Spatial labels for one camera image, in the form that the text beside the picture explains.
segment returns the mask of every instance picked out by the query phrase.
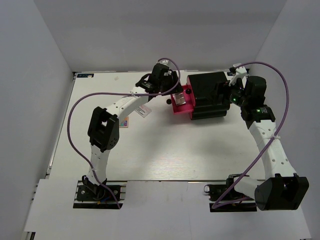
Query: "white table surface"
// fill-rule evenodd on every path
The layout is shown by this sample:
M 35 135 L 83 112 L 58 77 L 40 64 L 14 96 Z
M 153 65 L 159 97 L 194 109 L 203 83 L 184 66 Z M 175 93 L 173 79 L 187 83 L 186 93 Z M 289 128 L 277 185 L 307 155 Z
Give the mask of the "white table surface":
M 181 71 L 187 76 L 201 72 Z M 72 105 L 94 92 L 128 93 L 146 72 L 94 73 L 92 78 L 76 78 L 67 116 L 53 158 L 50 179 L 78 178 L 89 165 L 71 148 L 67 138 L 67 118 Z M 129 127 L 120 128 L 120 139 L 111 151 L 106 176 L 109 181 L 126 180 L 225 180 L 242 173 L 258 155 L 258 148 L 240 115 L 232 105 L 225 117 L 191 121 L 188 114 L 174 115 L 169 96 L 158 96 L 146 105 L 152 112 L 142 118 L 129 115 Z M 93 96 L 82 101 L 71 120 L 75 146 L 88 158 L 91 155 L 87 130 L 95 107 L 111 105 L 119 96 Z M 264 179 L 262 161 L 249 172 Z
M 295 211 L 210 212 L 204 182 L 129 181 L 121 210 L 73 209 L 77 179 L 42 179 L 26 221 L 34 240 L 300 240 Z

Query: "cable tie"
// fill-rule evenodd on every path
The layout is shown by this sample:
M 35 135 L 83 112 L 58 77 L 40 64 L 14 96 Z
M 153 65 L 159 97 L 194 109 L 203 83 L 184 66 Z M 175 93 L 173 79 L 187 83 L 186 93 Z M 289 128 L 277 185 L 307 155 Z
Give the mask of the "cable tie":
M 137 96 L 134 95 L 134 91 L 131 92 L 131 97 L 134 97 L 135 99 L 137 98 Z
M 278 135 L 272 134 L 271 136 L 267 136 L 265 139 L 272 139 L 272 138 L 274 138 L 274 139 L 280 139 L 281 137 L 278 136 Z

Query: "white enclosure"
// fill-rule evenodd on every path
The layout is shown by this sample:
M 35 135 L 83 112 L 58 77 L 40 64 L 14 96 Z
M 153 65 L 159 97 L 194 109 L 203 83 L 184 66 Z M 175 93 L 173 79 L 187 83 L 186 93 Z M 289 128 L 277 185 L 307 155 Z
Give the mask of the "white enclosure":
M 184 70 L 257 60 L 284 74 L 290 108 L 281 142 L 309 180 L 302 210 L 312 239 L 320 240 L 319 9 L 314 0 L 0 1 L 0 238 L 21 238 L 60 134 L 72 72 L 150 71 L 158 58 L 169 57 Z M 266 78 L 267 104 L 279 121 L 285 102 L 281 80 L 262 66 L 252 66 L 250 74 Z M 55 183 L 42 180 L 41 193 Z M 270 225 L 270 231 L 281 224 Z

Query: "white panel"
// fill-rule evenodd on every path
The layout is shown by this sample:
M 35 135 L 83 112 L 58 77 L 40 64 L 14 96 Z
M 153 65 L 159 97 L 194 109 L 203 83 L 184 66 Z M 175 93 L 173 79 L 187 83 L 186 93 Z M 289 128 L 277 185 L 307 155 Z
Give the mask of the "white panel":
M 214 70 L 257 56 L 285 0 L 35 0 L 73 71 Z
M 1 240 L 21 238 L 71 86 L 72 72 L 33 1 L 1 0 Z
M 296 211 L 210 212 L 206 183 L 128 182 L 121 210 L 73 209 L 77 181 L 41 180 L 25 231 L 34 240 L 300 240 L 310 237 Z
M 198 72 L 181 72 L 181 82 Z M 127 93 L 146 72 L 95 73 L 75 80 L 68 109 L 82 96 L 94 92 Z M 82 101 L 71 119 L 75 146 L 91 156 L 87 135 L 93 109 L 105 108 L 120 96 L 94 96 Z M 174 115 L 170 98 L 158 96 L 146 105 L 152 112 L 142 118 L 129 115 L 129 127 L 120 128 L 120 138 L 110 152 L 106 170 L 109 181 L 121 180 L 225 180 L 242 173 L 257 157 L 256 142 L 241 118 L 240 108 L 232 105 L 226 117 L 191 121 L 188 114 Z M 65 176 L 79 180 L 89 165 L 70 146 L 65 119 L 50 178 Z M 264 179 L 262 162 L 249 172 Z
M 281 142 L 297 173 L 309 180 L 302 209 L 316 240 L 320 239 L 319 9 L 320 1 L 288 1 L 257 56 L 277 67 L 288 82 L 290 107 Z M 267 102 L 279 122 L 286 99 L 282 81 L 264 66 L 252 70 L 266 78 Z

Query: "small label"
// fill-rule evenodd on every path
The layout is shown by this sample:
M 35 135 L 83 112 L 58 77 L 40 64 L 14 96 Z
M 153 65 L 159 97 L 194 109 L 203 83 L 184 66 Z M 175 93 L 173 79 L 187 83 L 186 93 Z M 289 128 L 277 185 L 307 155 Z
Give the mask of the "small label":
M 129 127 L 129 117 L 125 117 L 122 122 L 120 122 L 119 128 L 128 128 Z
M 145 118 L 146 116 L 148 116 L 149 113 L 152 112 L 152 110 L 148 108 L 146 105 L 141 105 L 135 111 L 143 118 Z
M 77 78 L 93 78 L 94 73 L 79 73 L 76 75 Z

